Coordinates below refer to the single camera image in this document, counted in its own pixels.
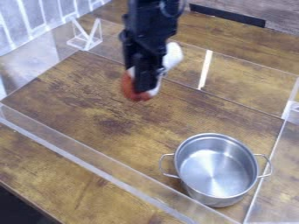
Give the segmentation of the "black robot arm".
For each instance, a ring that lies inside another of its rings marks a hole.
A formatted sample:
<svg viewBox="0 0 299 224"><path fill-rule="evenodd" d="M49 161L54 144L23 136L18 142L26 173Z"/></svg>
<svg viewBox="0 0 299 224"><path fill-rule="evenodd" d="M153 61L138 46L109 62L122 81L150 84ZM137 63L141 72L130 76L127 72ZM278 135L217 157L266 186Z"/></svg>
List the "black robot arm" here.
<svg viewBox="0 0 299 224"><path fill-rule="evenodd" d="M138 94L154 90L167 72L167 40L178 32L185 6L181 0L129 0L119 38L126 70L135 69L133 84Z"/></svg>

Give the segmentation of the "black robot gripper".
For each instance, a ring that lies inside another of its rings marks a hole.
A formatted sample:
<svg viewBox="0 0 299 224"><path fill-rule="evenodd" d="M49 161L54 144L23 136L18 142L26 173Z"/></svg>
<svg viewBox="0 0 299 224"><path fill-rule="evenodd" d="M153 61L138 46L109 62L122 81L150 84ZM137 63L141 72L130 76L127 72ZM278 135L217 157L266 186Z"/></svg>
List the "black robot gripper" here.
<svg viewBox="0 0 299 224"><path fill-rule="evenodd" d="M135 64L134 89L154 90L165 72L166 41L177 33L178 5L130 5L121 32L126 69Z"/></svg>

